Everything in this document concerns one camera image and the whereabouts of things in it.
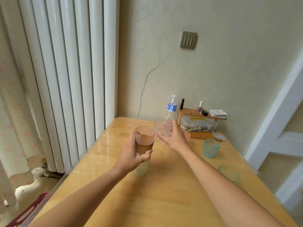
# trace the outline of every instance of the blue label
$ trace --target blue label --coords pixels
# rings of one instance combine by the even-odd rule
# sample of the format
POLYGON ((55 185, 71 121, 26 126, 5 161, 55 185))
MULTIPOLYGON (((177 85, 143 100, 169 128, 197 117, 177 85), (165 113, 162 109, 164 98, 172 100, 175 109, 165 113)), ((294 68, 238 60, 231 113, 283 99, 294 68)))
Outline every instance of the blue label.
POLYGON ((167 110, 168 110, 168 111, 175 112, 176 109, 177 109, 177 106, 170 105, 170 104, 167 105, 167 110))

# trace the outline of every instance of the plastic bottle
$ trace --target plastic bottle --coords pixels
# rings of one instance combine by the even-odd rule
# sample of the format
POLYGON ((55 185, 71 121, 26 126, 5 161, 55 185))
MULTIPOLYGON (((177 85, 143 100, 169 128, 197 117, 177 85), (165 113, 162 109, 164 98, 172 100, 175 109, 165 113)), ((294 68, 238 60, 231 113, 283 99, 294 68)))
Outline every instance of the plastic bottle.
POLYGON ((172 101, 167 105, 167 115, 165 119, 174 119, 174 115, 176 114, 177 104, 176 102, 177 95, 172 95, 172 101))

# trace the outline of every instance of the plastic storage box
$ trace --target plastic storage box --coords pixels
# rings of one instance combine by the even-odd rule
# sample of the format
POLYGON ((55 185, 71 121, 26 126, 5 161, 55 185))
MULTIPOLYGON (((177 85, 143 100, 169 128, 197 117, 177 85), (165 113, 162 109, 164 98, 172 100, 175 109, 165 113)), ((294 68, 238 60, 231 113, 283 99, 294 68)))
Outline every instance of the plastic storage box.
POLYGON ((214 119, 207 119, 194 116, 181 117, 180 126, 188 132, 213 132, 218 123, 214 119))

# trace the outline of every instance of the light switch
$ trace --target light switch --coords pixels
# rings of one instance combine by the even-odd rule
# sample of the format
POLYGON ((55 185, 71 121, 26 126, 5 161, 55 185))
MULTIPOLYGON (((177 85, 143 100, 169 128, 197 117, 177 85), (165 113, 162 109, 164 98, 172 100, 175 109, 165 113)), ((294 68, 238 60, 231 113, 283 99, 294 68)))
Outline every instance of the light switch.
POLYGON ((180 47, 194 49, 196 46, 197 37, 198 37, 197 33, 183 31, 180 47))

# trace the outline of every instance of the floral curtain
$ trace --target floral curtain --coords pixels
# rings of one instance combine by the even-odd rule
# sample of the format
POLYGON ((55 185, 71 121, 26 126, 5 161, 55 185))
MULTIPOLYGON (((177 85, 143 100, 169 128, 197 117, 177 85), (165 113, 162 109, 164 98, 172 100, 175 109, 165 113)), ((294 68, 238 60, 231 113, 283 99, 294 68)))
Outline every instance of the floral curtain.
POLYGON ((45 163, 41 140, 0 21, 0 213, 16 203, 15 189, 34 182, 45 163))

